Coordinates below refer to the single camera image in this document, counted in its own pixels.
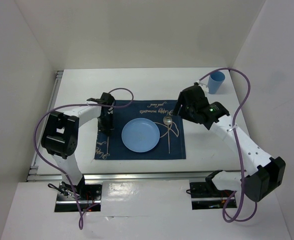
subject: spoon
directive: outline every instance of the spoon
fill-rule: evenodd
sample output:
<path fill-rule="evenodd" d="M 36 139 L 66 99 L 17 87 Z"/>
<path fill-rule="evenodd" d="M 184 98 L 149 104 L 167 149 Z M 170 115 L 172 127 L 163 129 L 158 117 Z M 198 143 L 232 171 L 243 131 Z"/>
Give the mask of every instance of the spoon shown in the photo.
<path fill-rule="evenodd" d="M 168 128 L 168 148 L 169 148 L 169 153 L 170 153 L 170 134 L 169 134 L 169 126 L 172 124 L 172 117 L 170 116 L 165 116 L 163 118 L 163 123 L 167 126 Z"/>

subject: utensil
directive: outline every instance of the utensil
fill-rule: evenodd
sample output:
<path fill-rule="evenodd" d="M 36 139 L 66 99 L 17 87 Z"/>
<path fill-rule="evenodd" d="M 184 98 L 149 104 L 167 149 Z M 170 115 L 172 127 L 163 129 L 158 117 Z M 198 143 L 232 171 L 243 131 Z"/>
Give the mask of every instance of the utensil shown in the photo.
<path fill-rule="evenodd" d="M 130 150 L 144 153 L 158 144 L 160 131 L 153 121 L 146 118 L 136 118 L 123 127 L 121 138 L 123 144 Z"/>
<path fill-rule="evenodd" d="M 165 116 L 163 118 L 163 123 L 167 126 L 168 128 L 168 148 L 169 148 L 169 153 L 170 153 L 170 129 L 169 129 L 169 126 L 172 124 L 172 117 L 170 117 L 169 115 L 168 116 Z"/>

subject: cable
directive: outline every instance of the cable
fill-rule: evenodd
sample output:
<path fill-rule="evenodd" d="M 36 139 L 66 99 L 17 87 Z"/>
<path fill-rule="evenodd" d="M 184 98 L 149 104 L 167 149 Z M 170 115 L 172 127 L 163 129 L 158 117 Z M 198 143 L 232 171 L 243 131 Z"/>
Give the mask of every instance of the cable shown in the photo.
<path fill-rule="evenodd" d="M 245 78 L 245 80 L 247 81 L 247 84 L 248 84 L 247 94 L 246 94 L 245 98 L 243 99 L 243 101 L 240 103 L 239 107 L 237 108 L 237 110 L 236 110 L 236 112 L 235 112 L 235 114 L 234 114 L 234 116 L 232 118 L 232 126 L 234 127 L 234 125 L 236 124 L 237 115 L 238 115 L 238 113 L 241 110 L 242 106 L 245 104 L 245 102 L 247 101 L 247 99 L 249 97 L 249 94 L 250 94 L 250 91 L 251 91 L 251 84 L 250 84 L 250 80 L 248 79 L 248 77 L 243 72 L 241 72 L 241 71 L 239 71 L 239 70 L 237 70 L 235 68 L 231 68 L 231 67 L 222 67 L 222 68 L 213 70 L 212 72 L 210 72 L 210 73 L 204 75 L 202 78 L 200 78 L 198 80 L 198 82 L 202 81 L 203 79 L 205 79 L 207 76 L 211 75 L 212 73 L 215 73 L 215 72 L 221 71 L 221 70 L 229 70 L 229 71 L 234 71 L 236 73 L 239 73 L 240 75 L 242 75 Z M 236 140 L 238 154 L 239 154 L 239 160 L 240 160 L 240 168 L 241 168 L 241 197 L 240 197 L 240 202 L 239 202 L 238 210 L 237 210 L 237 212 L 235 213 L 235 215 L 233 217 L 230 217 L 227 214 L 226 208 L 227 208 L 227 205 L 228 205 L 229 201 L 236 194 L 236 192 L 234 191 L 228 197 L 227 201 L 225 202 L 225 204 L 223 206 L 223 210 L 222 210 L 222 216 L 223 216 L 223 219 L 227 223 L 232 223 L 233 221 L 237 221 L 237 222 L 245 222 L 245 221 L 248 221 L 251 218 L 253 218 L 253 216 L 256 214 L 257 208 L 258 208 L 258 205 L 256 203 L 255 210 L 254 210 L 254 212 L 252 213 L 252 215 L 250 217 L 248 217 L 246 219 L 241 219 L 241 220 L 238 220 L 237 219 L 237 217 L 239 216 L 239 214 L 240 214 L 240 212 L 242 210 L 242 206 L 243 206 L 243 202 L 244 202 L 244 196 L 245 196 L 245 169 L 244 169 L 243 157 L 242 157 L 242 152 L 241 152 L 241 147 L 240 147 L 240 143 L 239 143 L 239 138 L 238 138 L 236 127 L 233 128 L 233 132 L 234 132 L 234 135 L 235 135 L 235 140 Z"/>
<path fill-rule="evenodd" d="M 129 89 L 126 89 L 126 88 L 123 88 L 123 87 L 118 87 L 118 88 L 115 88 L 113 90 L 111 90 L 109 93 L 113 92 L 113 91 L 116 91 L 116 90 L 126 90 L 128 92 L 130 92 L 132 98 L 131 98 L 131 101 L 129 103 L 127 103 L 126 105 L 123 105 L 123 106 L 111 106 L 111 105 L 104 105 L 104 104 L 97 104 L 97 103 L 89 103 L 89 104 L 67 104 L 67 105 L 63 105 L 63 106 L 58 106 L 58 107 L 55 107 L 53 108 L 52 110 L 46 112 L 41 118 L 40 120 L 38 121 L 38 123 L 36 124 L 36 127 L 34 129 L 34 132 L 33 132 L 33 147 L 36 151 L 36 153 L 38 154 L 38 156 L 45 162 L 47 163 L 48 165 L 52 166 L 53 168 L 57 169 L 58 171 L 60 171 L 61 173 L 63 173 L 66 178 L 68 179 L 69 183 L 70 183 L 70 186 L 71 186 L 71 189 L 72 189 L 72 192 L 75 196 L 77 196 L 76 194 L 76 189 L 75 187 L 73 186 L 72 184 L 72 181 L 70 179 L 70 177 L 68 176 L 68 174 L 61 168 L 59 168 L 58 166 L 52 164 L 51 162 L 49 162 L 39 151 L 38 147 L 37 147 L 37 131 L 38 131 L 38 128 L 41 124 L 41 122 L 45 119 L 45 117 L 47 115 L 49 115 L 50 113 L 58 110 L 58 109 L 63 109 L 63 108 L 68 108 L 68 107 L 85 107 L 85 106 L 101 106 L 101 107 L 107 107 L 107 108 L 114 108 L 114 109 L 122 109 L 122 108 L 125 108 L 127 106 L 129 106 L 130 104 L 132 104 L 133 102 L 133 99 L 134 99 L 134 95 L 132 93 L 132 91 L 130 91 Z M 83 212 L 81 211 L 81 207 L 80 207 L 80 204 L 79 204 L 79 201 L 78 201 L 78 198 L 75 197 L 75 200 L 76 200 L 76 205 L 77 205 L 77 208 L 78 208 L 78 211 L 79 211 L 79 214 L 80 214 L 80 218 L 79 218 L 79 229 L 82 230 L 83 229 L 83 215 L 85 214 L 86 211 L 88 211 L 90 208 L 94 207 L 95 205 L 97 205 L 98 203 L 95 203 L 95 204 L 92 204 L 91 206 L 89 206 L 88 208 L 86 208 Z"/>

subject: white table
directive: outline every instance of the white table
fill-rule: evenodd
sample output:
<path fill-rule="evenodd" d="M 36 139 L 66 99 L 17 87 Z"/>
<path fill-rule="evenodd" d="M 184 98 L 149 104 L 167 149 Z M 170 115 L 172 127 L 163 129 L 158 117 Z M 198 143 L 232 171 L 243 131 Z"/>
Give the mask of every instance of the white table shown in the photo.
<path fill-rule="evenodd" d="M 99 98 L 102 92 L 114 88 L 128 88 L 136 100 L 176 100 L 180 91 L 215 68 L 127 68 L 127 69 L 70 69 L 65 70 L 54 106 L 84 103 L 88 98 Z M 226 79 L 215 95 L 208 95 L 210 103 L 222 103 L 231 114 L 239 106 L 237 95 L 227 70 Z M 118 100 L 130 99 L 125 91 L 113 92 Z M 247 132 L 240 112 L 238 125 Z M 97 120 L 79 129 L 75 152 L 80 171 L 84 174 L 160 173 L 239 170 L 238 157 L 217 136 L 199 124 L 183 121 L 187 159 L 178 160 L 93 160 L 97 137 Z M 51 162 L 52 157 L 41 148 Z M 58 174 L 58 171 L 36 159 L 39 175 Z"/>
<path fill-rule="evenodd" d="M 226 223 L 221 209 L 192 210 L 187 180 L 104 182 L 101 212 L 87 213 L 80 231 L 77 212 L 54 212 L 56 191 L 47 184 L 18 184 L 2 240 L 290 240 L 274 192 L 249 222 Z M 246 200 L 240 218 L 253 208 Z"/>

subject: spoon handle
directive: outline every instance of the spoon handle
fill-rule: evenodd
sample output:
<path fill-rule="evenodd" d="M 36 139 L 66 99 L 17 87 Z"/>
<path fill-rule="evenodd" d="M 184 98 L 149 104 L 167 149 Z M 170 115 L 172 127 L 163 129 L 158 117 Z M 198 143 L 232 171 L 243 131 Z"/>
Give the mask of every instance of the spoon handle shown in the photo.
<path fill-rule="evenodd" d="M 167 127 L 168 127 L 168 148 L 169 148 L 169 154 L 170 154 L 170 129 L 169 129 L 169 125 L 167 125 Z"/>

